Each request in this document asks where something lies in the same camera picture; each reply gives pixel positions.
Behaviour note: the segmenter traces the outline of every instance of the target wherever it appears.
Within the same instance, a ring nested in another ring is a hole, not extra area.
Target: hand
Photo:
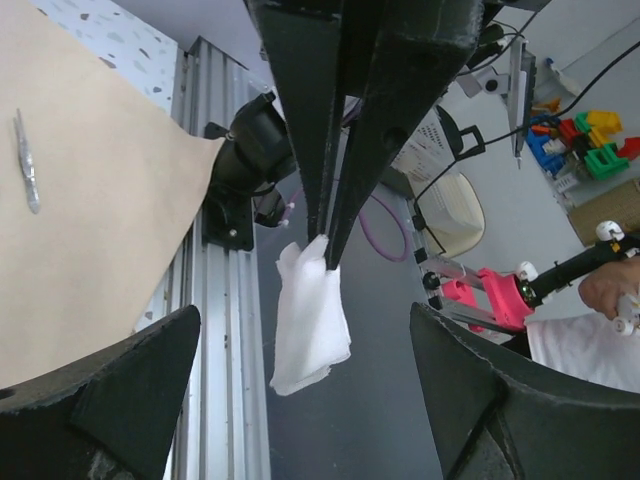
[[[587,307],[613,320],[618,314],[620,297],[625,294],[638,295],[638,265],[636,259],[603,265],[580,284],[578,291],[582,301]]]

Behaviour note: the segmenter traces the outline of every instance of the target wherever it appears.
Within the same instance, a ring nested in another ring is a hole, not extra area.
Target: metal tweezers
[[[36,172],[33,168],[33,156],[29,148],[29,142],[24,133],[24,125],[22,123],[22,114],[20,109],[16,110],[16,117],[13,119],[13,126],[16,129],[18,137],[18,158],[22,167],[22,176],[24,177],[25,188],[27,189],[27,203],[33,213],[40,211],[40,196],[36,186]]]

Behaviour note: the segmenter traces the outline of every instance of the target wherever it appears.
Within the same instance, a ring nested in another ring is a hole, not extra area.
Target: beige table covering
[[[38,215],[17,158],[18,107]],[[0,388],[131,333],[219,147],[187,135],[27,0],[0,2]]]

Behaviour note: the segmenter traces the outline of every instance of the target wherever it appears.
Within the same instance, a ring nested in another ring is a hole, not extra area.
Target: purple cable
[[[289,217],[291,217],[291,215],[293,214],[293,208],[291,208],[289,205],[294,203],[298,197],[302,194],[302,187],[300,187],[298,190],[295,191],[295,193],[291,196],[291,198],[289,199],[289,201],[287,202],[287,208],[285,209],[284,213],[282,214],[282,220],[280,221],[285,222],[286,220],[289,219]],[[393,209],[383,200],[381,200],[380,198],[378,198],[377,196],[375,196],[374,194],[371,195],[371,198],[373,198],[376,202],[378,202],[382,208],[384,208],[389,215],[391,215],[391,218],[393,218],[393,221],[396,222],[396,225],[398,225],[398,228],[400,229],[400,232],[402,233],[402,240],[404,242],[404,249],[402,251],[402,254],[400,256],[397,255],[393,255],[389,252],[387,252],[382,245],[380,245],[376,239],[373,237],[373,234],[371,232],[371,227],[369,226],[369,222],[367,221],[367,218],[364,216],[364,213],[360,212],[358,213],[358,219],[360,220],[360,226],[362,227],[362,233],[364,233],[365,238],[367,239],[367,241],[369,242],[369,245],[371,245],[371,247],[384,259],[389,260],[390,262],[394,262],[394,263],[400,263],[400,262],[404,262],[407,257],[409,256],[409,232],[407,232],[407,229],[404,227],[402,220],[400,219],[400,217],[398,217],[398,215],[396,214],[396,212],[393,211]],[[273,235],[271,235],[269,238],[267,238],[267,240],[262,244],[261,248],[266,248],[267,246],[271,245],[271,243],[273,243],[273,241],[275,240],[276,236],[279,234],[280,232],[273,232]]]

